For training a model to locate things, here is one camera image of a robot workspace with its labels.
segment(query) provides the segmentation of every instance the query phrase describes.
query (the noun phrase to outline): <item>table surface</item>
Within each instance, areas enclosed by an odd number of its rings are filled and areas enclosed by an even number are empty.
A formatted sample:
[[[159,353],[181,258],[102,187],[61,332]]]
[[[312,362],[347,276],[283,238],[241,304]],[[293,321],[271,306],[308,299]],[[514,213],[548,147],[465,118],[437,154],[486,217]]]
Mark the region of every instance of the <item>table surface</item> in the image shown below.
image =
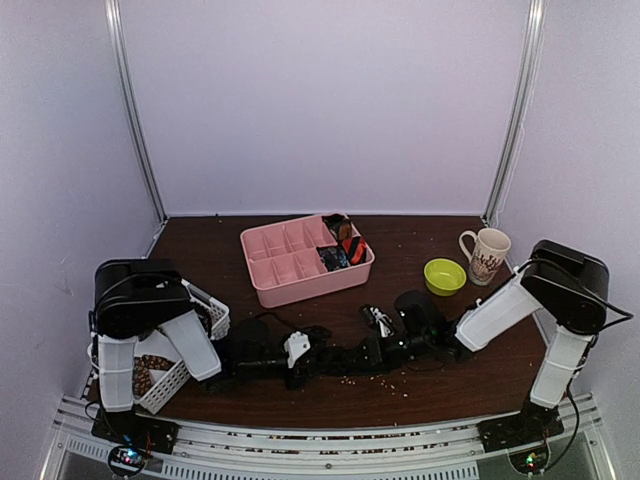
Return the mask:
[[[232,323],[265,311],[251,285],[240,233],[291,217],[172,218],[152,258],[170,258],[181,275],[227,304]],[[458,247],[464,230],[478,230],[478,217],[353,216],[376,254],[365,285],[274,309],[299,326],[324,325],[338,345],[369,336],[358,307],[369,303],[396,318],[393,301],[424,289],[424,264],[447,257],[466,265]],[[488,287],[470,282],[449,298],[435,297],[448,319],[488,296],[508,276],[506,266]],[[274,338],[287,330],[270,324]],[[542,362],[545,345],[528,318],[492,341],[471,360],[437,368],[412,362],[391,374],[349,380],[320,377],[288,391],[282,380],[261,379],[224,394],[208,394],[190,380],[159,412],[171,418],[274,428],[358,428],[411,425],[519,410]]]

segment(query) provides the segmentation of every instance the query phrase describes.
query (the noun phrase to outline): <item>white mug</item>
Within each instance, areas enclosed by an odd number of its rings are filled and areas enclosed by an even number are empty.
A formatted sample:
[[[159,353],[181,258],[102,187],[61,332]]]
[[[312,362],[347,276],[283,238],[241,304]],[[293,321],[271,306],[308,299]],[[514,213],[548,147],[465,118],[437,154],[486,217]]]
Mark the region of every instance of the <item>white mug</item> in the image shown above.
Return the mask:
[[[469,253],[464,245],[464,237],[467,235],[475,242],[473,253]],[[480,286],[491,283],[511,248],[511,240],[507,234],[495,228],[483,228],[477,235],[467,230],[460,235],[458,243],[469,259],[469,280]]]

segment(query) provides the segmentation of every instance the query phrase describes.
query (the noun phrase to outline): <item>pink compartment box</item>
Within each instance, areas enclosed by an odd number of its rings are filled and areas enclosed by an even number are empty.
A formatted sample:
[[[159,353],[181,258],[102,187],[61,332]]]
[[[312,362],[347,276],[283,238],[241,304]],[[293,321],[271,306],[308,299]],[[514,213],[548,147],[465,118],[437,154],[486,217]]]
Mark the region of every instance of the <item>pink compartment box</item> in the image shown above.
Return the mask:
[[[353,234],[359,235],[355,225]],[[316,247],[338,244],[322,215],[250,228],[240,235],[251,283],[265,308],[279,307],[366,283],[373,250],[366,261],[328,272]]]

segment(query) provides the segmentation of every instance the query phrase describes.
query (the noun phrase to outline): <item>white wall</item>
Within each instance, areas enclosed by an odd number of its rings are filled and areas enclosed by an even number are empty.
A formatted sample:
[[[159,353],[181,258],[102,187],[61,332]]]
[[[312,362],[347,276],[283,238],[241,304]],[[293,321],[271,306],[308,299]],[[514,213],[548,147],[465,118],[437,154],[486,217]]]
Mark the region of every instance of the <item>white wall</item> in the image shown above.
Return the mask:
[[[100,0],[0,3],[0,465],[33,478],[62,393],[86,380],[103,260],[156,228]]]
[[[533,104],[499,226],[513,260],[550,238],[603,259],[609,299],[640,314],[640,4],[550,2]],[[578,387],[592,390],[620,478],[640,461],[640,319],[602,334]]]
[[[128,0],[173,215],[480,213],[527,0]]]

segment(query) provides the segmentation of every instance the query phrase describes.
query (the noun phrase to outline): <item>green bowl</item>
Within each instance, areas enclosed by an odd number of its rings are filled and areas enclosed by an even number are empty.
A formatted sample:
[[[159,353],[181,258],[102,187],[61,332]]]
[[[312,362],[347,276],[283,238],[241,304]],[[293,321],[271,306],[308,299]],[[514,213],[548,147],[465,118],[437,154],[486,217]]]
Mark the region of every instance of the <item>green bowl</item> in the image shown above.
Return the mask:
[[[441,297],[450,297],[467,281],[467,274],[460,265],[446,258],[436,258],[424,266],[427,288]]]

